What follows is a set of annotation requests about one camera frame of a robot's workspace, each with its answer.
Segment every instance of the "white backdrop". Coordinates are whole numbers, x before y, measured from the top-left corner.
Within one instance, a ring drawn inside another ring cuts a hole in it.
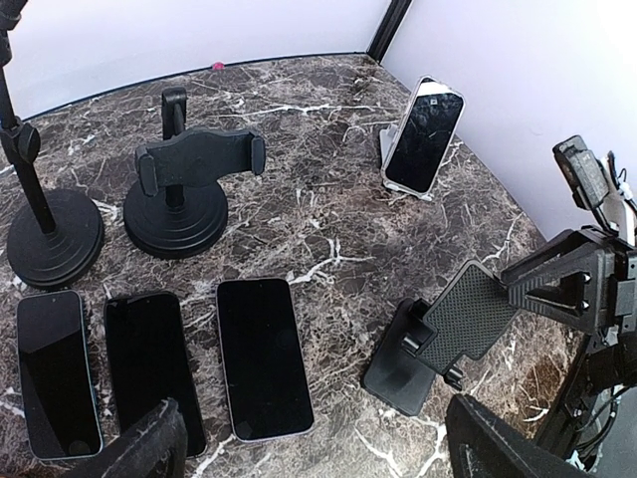
[[[461,92],[459,135],[541,232],[592,223],[552,147],[613,149],[637,189],[637,5],[623,0],[414,0],[383,65]]]
[[[389,0],[30,0],[5,68],[22,118],[144,80],[289,55],[364,52]]]

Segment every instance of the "dark marble surface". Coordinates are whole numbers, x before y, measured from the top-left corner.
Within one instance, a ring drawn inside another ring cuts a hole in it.
[[[160,137],[160,94],[185,86],[188,124],[259,130],[266,172],[222,180],[230,221],[210,251],[161,261],[135,249],[121,205],[135,180],[133,151]],[[106,297],[175,292],[208,435],[187,476],[445,477],[444,412],[452,391],[437,379],[420,416],[401,416],[359,385],[374,344],[406,296],[433,300],[460,266],[494,271],[541,242],[528,218],[482,163],[455,139],[433,202],[391,193],[376,169],[378,131],[397,123],[408,92],[362,55],[255,63],[153,82],[37,118],[37,163],[47,188],[85,191],[100,207],[106,243],[75,284],[86,300],[91,371],[106,441],[117,434],[102,307]],[[15,308],[36,291],[16,280],[4,244],[24,198],[0,173],[0,471],[58,476],[31,455],[16,364]],[[284,277],[292,284],[314,429],[242,444],[229,425],[212,291],[224,279]],[[533,433],[566,371],[574,338],[522,314],[478,362],[463,360],[466,391]]]

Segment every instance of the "silver smartphone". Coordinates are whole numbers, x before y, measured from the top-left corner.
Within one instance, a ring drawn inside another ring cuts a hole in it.
[[[18,304],[18,359],[33,454],[41,460],[93,456],[103,447],[89,373],[82,299],[74,291]]]
[[[382,164],[385,187],[427,198],[464,106],[447,85],[431,77],[418,81]]]

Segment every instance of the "black phone holder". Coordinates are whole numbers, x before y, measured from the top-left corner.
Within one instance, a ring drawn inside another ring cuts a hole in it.
[[[13,112],[4,77],[12,57],[7,31],[17,25],[25,3],[0,4],[0,140],[29,201],[11,223],[7,258],[26,284],[56,290],[75,282],[94,264],[104,243],[104,223],[84,194],[69,189],[44,193],[33,166],[40,135]]]
[[[417,415],[436,374],[461,390],[462,357],[480,359],[518,308],[482,264],[469,261],[430,306],[404,300],[363,377],[365,389],[400,412]]]
[[[228,223],[228,200],[217,180],[266,164],[261,136],[249,129],[186,129],[186,91],[161,94],[163,141],[135,151],[139,181],[126,197],[126,233],[142,251],[182,259],[212,247]]]

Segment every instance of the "round weighted base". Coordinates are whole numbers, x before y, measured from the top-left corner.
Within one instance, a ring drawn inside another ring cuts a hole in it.
[[[57,189],[45,195],[56,230],[43,234],[31,208],[24,206],[11,223],[7,257],[24,283],[54,291],[93,266],[104,244],[104,223],[95,204],[78,191]]]
[[[184,203],[166,205],[166,191],[148,197],[136,182],[123,204],[123,223],[132,243],[160,259],[183,259],[212,247],[228,223],[228,200],[216,182],[184,187]]]

